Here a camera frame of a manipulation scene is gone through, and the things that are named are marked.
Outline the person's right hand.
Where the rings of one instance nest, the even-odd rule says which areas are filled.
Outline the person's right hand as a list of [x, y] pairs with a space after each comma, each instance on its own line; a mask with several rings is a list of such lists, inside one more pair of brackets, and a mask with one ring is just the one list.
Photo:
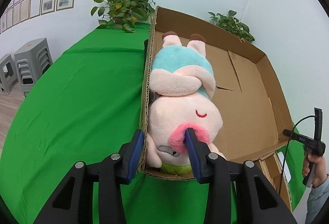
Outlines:
[[311, 153], [305, 152], [305, 158], [303, 161], [303, 170], [302, 175], [307, 176], [311, 172], [310, 165], [313, 163], [313, 166], [315, 167], [315, 170], [313, 172], [312, 179], [312, 186], [313, 188], [317, 188], [322, 183], [325, 182], [325, 180], [328, 177], [328, 174], [326, 173], [326, 161], [324, 156], [317, 156], [313, 155]]

